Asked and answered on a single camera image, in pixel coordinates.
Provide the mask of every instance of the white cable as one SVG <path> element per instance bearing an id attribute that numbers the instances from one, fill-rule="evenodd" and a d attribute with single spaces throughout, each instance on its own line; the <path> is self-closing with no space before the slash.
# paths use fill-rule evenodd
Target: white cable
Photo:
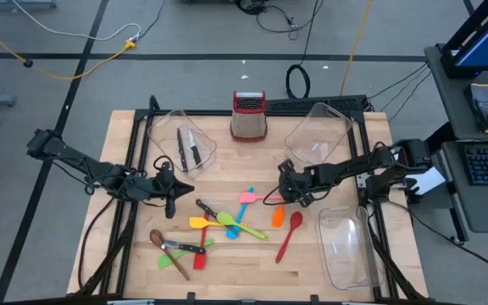
<path id="1" fill-rule="evenodd" d="M 43 29 L 51 32 L 51 33 L 54 33 L 54 34 L 58 34 L 58 35 L 66 35 L 66 36 L 78 36 L 78 37 L 85 37 L 85 38 L 89 38 L 89 39 L 94 39 L 94 40 L 98 40 L 98 41 L 107 41 L 111 38 L 113 38 L 114 36 L 118 35 L 118 33 L 120 33 L 123 29 L 127 28 L 128 26 L 136 26 L 139 31 L 133 36 L 131 37 L 129 40 L 131 41 L 135 41 L 139 38 L 139 36 L 141 35 L 141 26 L 138 25 L 138 24 L 135 24 L 135 23 L 131 23 L 131 24 L 127 24 L 127 25 L 124 25 L 122 26 L 121 28 L 119 28 L 119 30 L 115 31 L 113 33 L 113 35 L 111 36 L 108 36 L 108 37 L 105 37 L 105 38 L 98 38 L 98 37 L 91 37 L 91 36 L 88 36 L 86 34 L 75 34 L 75 33 L 67 33 L 67 32 L 61 32 L 61 31 L 55 31 L 55 30 L 52 30 L 52 29 L 49 29 L 47 28 L 44 24 L 42 24 L 41 22 L 39 22 L 37 19 L 35 19 L 33 16 L 31 16 L 27 11 L 25 11 L 24 8 L 22 8 L 18 2 L 16 0 L 13 0 L 14 4 L 16 4 L 16 6 L 22 11 L 24 12 L 24 14 L 26 14 L 28 17 L 31 18 L 31 20 L 35 21 L 35 23 L 37 23 L 40 27 L 42 27 Z"/>

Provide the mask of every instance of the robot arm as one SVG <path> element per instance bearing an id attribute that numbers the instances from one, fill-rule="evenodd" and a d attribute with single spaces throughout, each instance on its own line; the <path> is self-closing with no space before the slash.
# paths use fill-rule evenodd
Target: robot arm
<path id="1" fill-rule="evenodd" d="M 421 140 L 403 140 L 390 147 L 377 147 L 369 156 L 360 156 L 339 164 L 316 164 L 297 173 L 287 159 L 278 166 L 279 192 L 284 201 L 307 207 L 317 199 L 313 193 L 328 191 L 344 179 L 375 169 L 385 169 L 366 180 L 370 195 L 397 183 L 406 175 L 423 174 L 432 167 L 429 149 Z"/>
<path id="2" fill-rule="evenodd" d="M 109 195 L 125 201 L 165 199 L 165 216 L 168 219 L 175 215 L 175 199 L 194 190 L 193 186 L 175 178 L 174 168 L 168 161 L 158 168 L 155 177 L 146 178 L 127 166 L 99 162 L 86 156 L 65 144 L 52 130 L 36 130 L 27 147 L 27 154 L 33 158 L 60 160 L 85 174 L 86 189 L 101 186 Z"/>

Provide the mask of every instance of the green spoon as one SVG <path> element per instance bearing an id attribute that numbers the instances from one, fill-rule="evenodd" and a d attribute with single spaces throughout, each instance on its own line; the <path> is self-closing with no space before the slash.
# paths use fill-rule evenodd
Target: green spoon
<path id="1" fill-rule="evenodd" d="M 216 216 L 216 219 L 218 220 L 218 222 L 220 222 L 223 225 L 236 225 L 237 227 L 240 227 L 244 231 L 247 231 L 251 235 L 256 236 L 257 238 L 260 238 L 262 240 L 266 241 L 269 239 L 268 236 L 259 232 L 258 230 L 254 230 L 248 226 L 237 223 L 235 219 L 233 219 L 233 216 L 231 216 L 229 213 L 219 212 L 218 215 Z"/>
<path id="2" fill-rule="evenodd" d="M 211 246 L 212 244 L 214 244 L 214 239 L 213 238 L 208 238 L 206 241 L 204 241 L 204 246 L 205 247 L 208 247 L 208 246 Z M 186 254 L 189 254 L 189 253 L 193 253 L 193 252 L 189 252 L 189 251 L 180 251 L 180 252 L 177 252 L 177 253 L 174 253 L 173 254 L 173 257 L 175 259 L 178 259 Z M 165 267 L 169 267 L 170 265 L 172 265 L 173 262 L 170 260 L 170 258 L 166 255 L 163 255 L 163 256 L 160 256 L 158 258 L 158 268 L 159 269 L 163 269 Z"/>

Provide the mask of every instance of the clear plastic container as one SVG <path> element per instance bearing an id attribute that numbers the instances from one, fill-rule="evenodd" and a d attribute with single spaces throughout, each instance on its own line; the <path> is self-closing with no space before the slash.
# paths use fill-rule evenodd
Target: clear plastic container
<path id="1" fill-rule="evenodd" d="M 286 137 L 286 156 L 297 166 L 323 163 L 352 128 L 352 122 L 324 103 L 316 103 Z"/>
<path id="2" fill-rule="evenodd" d="M 367 219 L 368 213 L 362 207 L 325 208 L 319 212 L 318 243 L 325 279 L 338 290 L 377 287 L 383 281 L 375 263 Z"/>
<path id="3" fill-rule="evenodd" d="M 186 155 L 187 170 L 181 159 L 178 132 L 180 132 L 183 151 Z M 216 142 L 206 136 L 183 110 L 173 110 L 166 114 L 150 128 L 148 134 L 163 154 L 173 160 L 175 167 L 191 179 L 197 178 L 216 159 Z M 195 140 L 200 158 L 199 163 L 196 163 L 190 146 L 190 135 Z"/>

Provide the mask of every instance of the wooden tabletop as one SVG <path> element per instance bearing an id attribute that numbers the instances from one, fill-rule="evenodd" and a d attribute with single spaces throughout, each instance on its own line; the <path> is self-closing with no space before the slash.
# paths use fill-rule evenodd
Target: wooden tabletop
<path id="1" fill-rule="evenodd" d="M 114 164 L 125 162 L 133 116 L 134 111 L 112 113 L 101 156 L 102 161 Z M 233 141 L 228 130 L 230 117 L 193 116 L 191 119 L 206 135 L 216 141 L 216 162 L 195 180 L 189 180 L 181 172 L 176 171 L 177 178 L 194 185 L 195 191 L 176 201 L 176 215 L 173 219 L 165 218 L 163 208 L 140 205 L 125 285 L 125 297 L 185 299 L 187 292 L 193 291 L 197 299 L 210 300 L 307 301 L 312 294 L 319 295 L 321 301 L 374 300 L 372 289 L 368 287 L 343 291 L 334 288 L 325 279 L 316 236 L 320 210 L 358 204 L 354 179 L 344 180 L 332 189 L 327 198 L 313 203 L 308 208 L 301 208 L 298 204 L 286 206 L 286 219 L 282 228 L 271 226 L 274 207 L 264 206 L 260 202 L 249 205 L 242 221 L 268 235 L 267 241 L 259 240 L 246 232 L 241 232 L 240 236 L 233 240 L 225 236 L 224 228 L 208 227 L 207 238 L 214 238 L 215 243 L 207 248 L 205 269 L 193 269 L 193 254 L 179 259 L 190 275 L 190 281 L 186 281 L 175 266 L 158 269 L 158 257 L 163 255 L 163 252 L 149 241 L 150 230 L 160 230 L 166 239 L 196 244 L 200 241 L 201 230 L 192 229 L 188 225 L 189 217 L 203 216 L 203 211 L 195 204 L 196 199 L 202 199 L 217 212 L 225 211 L 236 216 L 240 210 L 237 201 L 239 192 L 246 191 L 250 186 L 255 188 L 257 194 L 266 194 L 272 190 L 278 183 L 279 172 L 276 166 L 286 158 L 284 139 L 302 118 L 268 117 L 267 138 L 256 143 Z M 372 147 L 377 141 L 389 145 L 391 133 L 385 114 L 366 113 L 365 119 L 370 146 Z M 358 135 L 356 132 L 358 150 L 362 153 Z M 138 148 L 141 145 L 140 141 L 138 142 L 135 166 L 138 161 Z M 156 172 L 153 168 L 153 160 L 161 154 L 156 145 L 150 142 L 146 167 L 150 175 Z M 338 163 L 349 158 L 349 142 L 345 137 L 327 162 Z M 91 197 L 84 230 L 108 200 L 109 196 L 102 190 L 97 190 Z M 391 200 L 405 204 L 401 191 L 391 191 Z M 106 254 L 114 208 L 115 204 L 100 217 L 91 231 L 86 245 L 83 280 L 95 271 Z M 282 261 L 277 264 L 275 257 L 289 230 L 290 215 L 297 210 L 303 214 L 304 221 L 294 232 Z M 385 204 L 383 210 L 393 260 L 417 291 L 427 295 L 408 212 L 389 204 Z M 78 254 L 69 281 L 69 292 L 78 289 L 76 277 Z M 113 266 L 109 291 L 114 291 L 118 268 L 117 258 Z M 386 295 L 385 271 L 381 263 L 379 269 L 383 275 L 382 290 Z"/>

